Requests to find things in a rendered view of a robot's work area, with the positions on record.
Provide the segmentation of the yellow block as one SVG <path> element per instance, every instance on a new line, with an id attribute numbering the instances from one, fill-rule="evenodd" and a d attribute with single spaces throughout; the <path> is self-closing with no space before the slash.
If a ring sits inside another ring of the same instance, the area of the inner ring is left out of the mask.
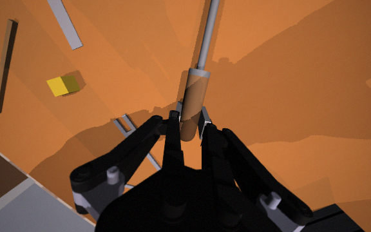
<path id="1" fill-rule="evenodd" d="M 57 77 L 46 82 L 55 97 L 81 90 L 74 75 Z"/>

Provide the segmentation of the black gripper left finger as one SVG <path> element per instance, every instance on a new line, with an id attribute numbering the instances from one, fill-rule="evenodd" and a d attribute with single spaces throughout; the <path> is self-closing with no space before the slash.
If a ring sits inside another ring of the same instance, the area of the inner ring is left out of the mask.
<path id="1" fill-rule="evenodd" d="M 97 222 L 105 207 L 124 193 L 125 185 L 165 135 L 160 210 L 169 218 L 182 215 L 189 190 L 180 142 L 181 111 L 182 102 L 178 101 L 168 119 L 152 116 L 109 153 L 75 168 L 70 183 L 77 213 L 90 214 Z"/>

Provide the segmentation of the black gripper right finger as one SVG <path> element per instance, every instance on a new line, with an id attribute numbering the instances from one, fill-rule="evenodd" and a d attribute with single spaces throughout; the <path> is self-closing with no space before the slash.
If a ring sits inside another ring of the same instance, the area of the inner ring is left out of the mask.
<path id="1" fill-rule="evenodd" d="M 300 232 L 311 220 L 314 214 L 308 205 L 280 184 L 233 131 L 218 130 L 205 106 L 198 132 L 202 169 L 211 170 L 214 213 L 221 223 L 235 226 L 241 219 L 245 211 L 241 192 L 282 232 Z"/>

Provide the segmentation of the grey flat bar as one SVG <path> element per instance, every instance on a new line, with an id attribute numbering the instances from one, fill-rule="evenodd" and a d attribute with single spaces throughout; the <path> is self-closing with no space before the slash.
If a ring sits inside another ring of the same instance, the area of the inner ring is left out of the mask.
<path id="1" fill-rule="evenodd" d="M 61 0 L 47 0 L 72 50 L 83 46 Z"/>

